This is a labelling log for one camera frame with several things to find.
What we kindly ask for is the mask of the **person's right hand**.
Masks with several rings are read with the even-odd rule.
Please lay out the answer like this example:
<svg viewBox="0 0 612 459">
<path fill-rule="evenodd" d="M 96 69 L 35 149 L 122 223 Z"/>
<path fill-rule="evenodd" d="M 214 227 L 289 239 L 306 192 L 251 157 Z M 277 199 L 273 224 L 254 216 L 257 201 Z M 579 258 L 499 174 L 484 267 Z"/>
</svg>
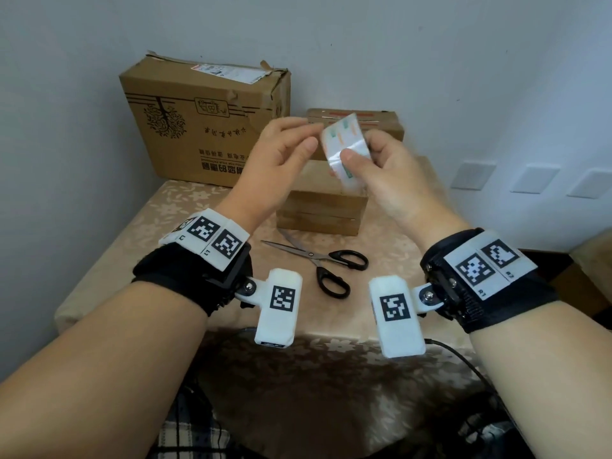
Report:
<svg viewBox="0 0 612 459">
<path fill-rule="evenodd" d="M 403 144 L 380 130 L 365 134 L 377 175 L 353 175 L 367 187 L 378 205 L 421 253 L 471 226 L 432 191 L 416 157 Z"/>
</svg>

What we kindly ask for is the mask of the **person's left hand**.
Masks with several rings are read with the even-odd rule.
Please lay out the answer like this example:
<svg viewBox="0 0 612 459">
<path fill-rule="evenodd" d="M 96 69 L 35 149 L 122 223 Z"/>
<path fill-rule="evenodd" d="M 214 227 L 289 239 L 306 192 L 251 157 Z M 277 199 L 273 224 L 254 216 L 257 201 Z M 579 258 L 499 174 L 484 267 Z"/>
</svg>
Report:
<svg viewBox="0 0 612 459">
<path fill-rule="evenodd" d="M 322 123 L 303 117 L 272 120 L 252 148 L 239 180 L 215 211 L 249 234 L 287 199 L 308 161 L 285 161 L 291 149 L 310 136 L 319 138 Z"/>
</svg>

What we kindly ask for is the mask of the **clear printed tape roll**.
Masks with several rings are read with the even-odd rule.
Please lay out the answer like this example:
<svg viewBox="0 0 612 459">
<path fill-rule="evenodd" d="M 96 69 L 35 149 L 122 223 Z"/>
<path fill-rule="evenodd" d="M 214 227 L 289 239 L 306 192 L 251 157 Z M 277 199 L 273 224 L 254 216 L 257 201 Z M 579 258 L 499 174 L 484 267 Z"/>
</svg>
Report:
<svg viewBox="0 0 612 459">
<path fill-rule="evenodd" d="M 365 185 L 346 169 L 340 158 L 343 150 L 351 149 L 356 154 L 371 160 L 370 150 L 363 137 L 357 114 L 348 114 L 326 127 L 322 131 L 320 141 L 329 167 L 340 181 L 342 190 L 348 194 L 363 194 Z"/>
</svg>

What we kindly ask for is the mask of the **person's left forearm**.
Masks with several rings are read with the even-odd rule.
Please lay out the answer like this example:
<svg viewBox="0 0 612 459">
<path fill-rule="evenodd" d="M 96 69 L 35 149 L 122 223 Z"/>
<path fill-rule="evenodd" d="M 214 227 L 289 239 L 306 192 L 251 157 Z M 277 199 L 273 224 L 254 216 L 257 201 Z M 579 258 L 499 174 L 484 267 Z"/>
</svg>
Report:
<svg viewBox="0 0 612 459">
<path fill-rule="evenodd" d="M 144 459 L 208 316 L 136 282 L 0 384 L 0 459 Z"/>
</svg>

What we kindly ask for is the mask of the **person's right forearm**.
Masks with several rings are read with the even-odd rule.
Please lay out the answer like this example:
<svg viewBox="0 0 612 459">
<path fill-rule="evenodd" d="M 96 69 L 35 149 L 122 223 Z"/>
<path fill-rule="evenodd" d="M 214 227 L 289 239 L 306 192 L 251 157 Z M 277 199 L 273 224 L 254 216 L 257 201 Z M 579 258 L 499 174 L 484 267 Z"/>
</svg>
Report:
<svg viewBox="0 0 612 459">
<path fill-rule="evenodd" d="M 538 459 L 612 459 L 612 331 L 561 301 L 470 341 Z"/>
</svg>

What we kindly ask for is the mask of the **cardboard box with red tape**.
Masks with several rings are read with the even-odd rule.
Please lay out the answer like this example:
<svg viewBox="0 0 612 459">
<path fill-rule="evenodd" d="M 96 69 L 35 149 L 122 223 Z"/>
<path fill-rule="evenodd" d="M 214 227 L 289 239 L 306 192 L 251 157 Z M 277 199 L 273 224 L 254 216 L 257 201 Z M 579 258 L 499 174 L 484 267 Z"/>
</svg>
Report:
<svg viewBox="0 0 612 459">
<path fill-rule="evenodd" d="M 403 142 L 404 128 L 399 121 L 398 115 L 394 111 L 331 108 L 310 108 L 307 110 L 308 121 L 310 123 L 322 123 L 325 128 L 350 114 L 356 114 L 362 132 L 378 129 L 387 132 L 393 138 Z"/>
</svg>

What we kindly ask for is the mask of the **small plain cardboard box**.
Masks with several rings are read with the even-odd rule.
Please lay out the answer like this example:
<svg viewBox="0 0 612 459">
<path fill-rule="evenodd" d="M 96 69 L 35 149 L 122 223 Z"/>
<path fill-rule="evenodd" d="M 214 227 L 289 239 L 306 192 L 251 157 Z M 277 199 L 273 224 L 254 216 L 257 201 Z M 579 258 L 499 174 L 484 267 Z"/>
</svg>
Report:
<svg viewBox="0 0 612 459">
<path fill-rule="evenodd" d="M 368 203 L 364 189 L 346 191 L 326 161 L 310 160 L 276 212 L 283 230 L 357 236 Z"/>
</svg>

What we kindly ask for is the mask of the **large printed cardboard box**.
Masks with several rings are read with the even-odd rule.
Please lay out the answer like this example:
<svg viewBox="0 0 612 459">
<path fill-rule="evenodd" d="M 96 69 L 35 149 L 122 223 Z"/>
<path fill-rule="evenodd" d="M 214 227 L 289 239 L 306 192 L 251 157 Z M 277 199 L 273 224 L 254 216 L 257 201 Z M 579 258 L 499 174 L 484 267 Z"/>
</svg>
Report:
<svg viewBox="0 0 612 459">
<path fill-rule="evenodd" d="M 119 75 L 157 176 L 232 187 L 267 124 L 290 114 L 288 69 L 148 53 Z"/>
</svg>

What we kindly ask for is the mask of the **black wristband with marker tags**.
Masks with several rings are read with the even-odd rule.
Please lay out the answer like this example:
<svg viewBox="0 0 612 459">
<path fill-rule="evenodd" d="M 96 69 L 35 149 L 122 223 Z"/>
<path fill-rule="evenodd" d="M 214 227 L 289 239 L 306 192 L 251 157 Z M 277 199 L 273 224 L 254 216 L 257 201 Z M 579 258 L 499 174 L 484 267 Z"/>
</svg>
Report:
<svg viewBox="0 0 612 459">
<path fill-rule="evenodd" d="M 133 283 L 187 298 L 210 316 L 252 275 L 250 233 L 211 208 L 191 214 L 134 266 Z"/>
<path fill-rule="evenodd" d="M 537 265 L 491 230 L 468 229 L 438 241 L 420 266 L 442 301 L 437 313 L 466 333 L 559 300 Z"/>
</svg>

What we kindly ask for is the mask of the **beige furniture piece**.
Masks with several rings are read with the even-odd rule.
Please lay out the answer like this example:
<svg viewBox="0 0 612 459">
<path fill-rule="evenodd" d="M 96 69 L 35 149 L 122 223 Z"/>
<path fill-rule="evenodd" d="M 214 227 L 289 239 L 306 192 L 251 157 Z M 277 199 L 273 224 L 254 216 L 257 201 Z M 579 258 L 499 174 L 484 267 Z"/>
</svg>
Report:
<svg viewBox="0 0 612 459">
<path fill-rule="evenodd" d="M 594 317 L 612 307 L 612 226 L 576 246 L 570 256 L 598 290 L 587 292 L 579 309 Z"/>
</svg>

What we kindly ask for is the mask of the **plaid clothing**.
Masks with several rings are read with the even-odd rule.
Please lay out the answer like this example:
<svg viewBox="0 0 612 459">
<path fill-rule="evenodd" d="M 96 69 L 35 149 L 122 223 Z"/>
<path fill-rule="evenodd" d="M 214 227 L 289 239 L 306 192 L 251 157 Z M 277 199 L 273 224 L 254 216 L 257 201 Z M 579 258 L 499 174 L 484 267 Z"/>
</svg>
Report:
<svg viewBox="0 0 612 459">
<path fill-rule="evenodd" d="M 146 459 L 230 459 L 232 438 L 200 389 L 184 386 Z"/>
</svg>

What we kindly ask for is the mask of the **white wall socket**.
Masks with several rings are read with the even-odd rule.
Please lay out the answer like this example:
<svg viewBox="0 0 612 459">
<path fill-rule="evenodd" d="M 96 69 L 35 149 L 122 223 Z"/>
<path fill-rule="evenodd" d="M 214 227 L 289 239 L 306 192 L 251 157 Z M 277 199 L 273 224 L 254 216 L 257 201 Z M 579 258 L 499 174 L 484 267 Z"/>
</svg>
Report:
<svg viewBox="0 0 612 459">
<path fill-rule="evenodd" d="M 590 169 L 567 192 L 570 198 L 597 200 L 612 190 L 612 169 Z"/>
<path fill-rule="evenodd" d="M 560 172 L 553 164 L 527 164 L 510 188 L 511 193 L 541 194 Z"/>
<path fill-rule="evenodd" d="M 496 163 L 463 161 L 450 185 L 454 190 L 481 191 L 497 167 Z"/>
</svg>

